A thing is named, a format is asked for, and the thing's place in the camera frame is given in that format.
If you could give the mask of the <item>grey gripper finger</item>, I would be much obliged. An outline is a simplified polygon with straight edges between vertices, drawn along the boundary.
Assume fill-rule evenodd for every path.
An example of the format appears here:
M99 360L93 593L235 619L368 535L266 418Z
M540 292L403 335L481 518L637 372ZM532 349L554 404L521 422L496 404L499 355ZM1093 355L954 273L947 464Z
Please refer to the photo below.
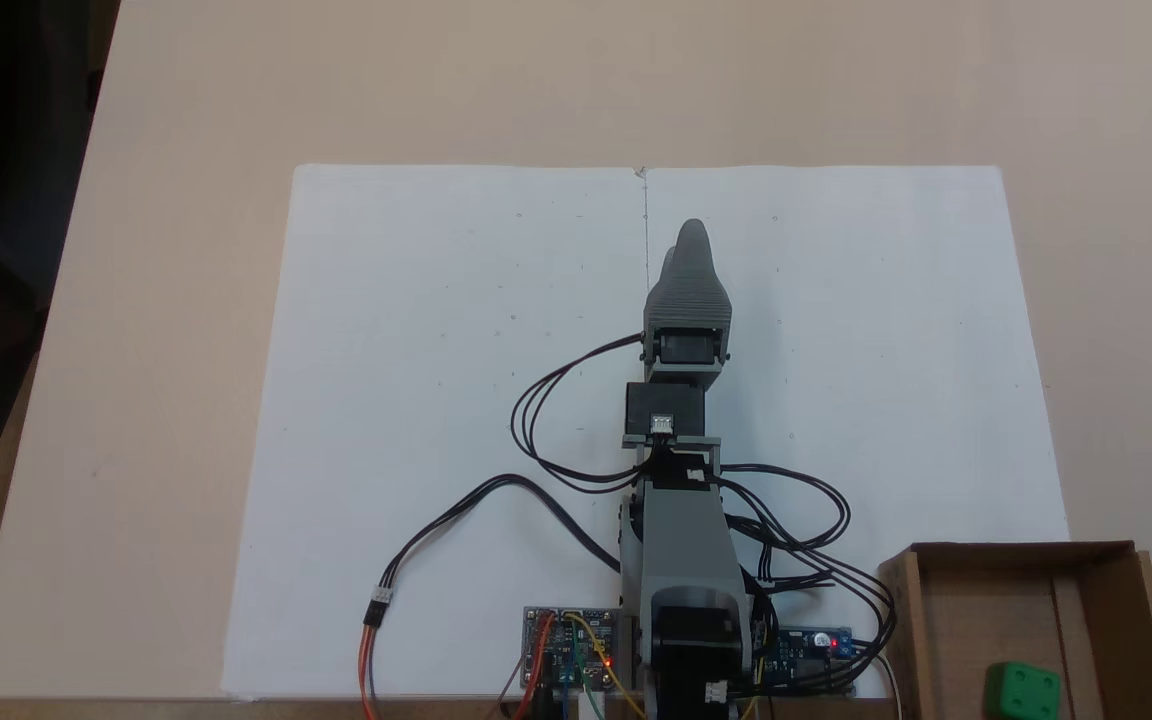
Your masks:
M666 290L666 288L669 286L670 279L673 278L673 275L675 275L675 273L673 273L673 270L670 270L670 265L673 264L673 262L675 262L675 251L676 247L668 247L668 249L666 250L666 255L664 255L664 262L662 264L660 264L660 272L657 274L655 281L652 283L652 287L649 288L646 295L647 302L657 302L658 297L660 296L660 293Z
M670 251L670 300L730 301L717 273L707 225L700 219L681 225Z

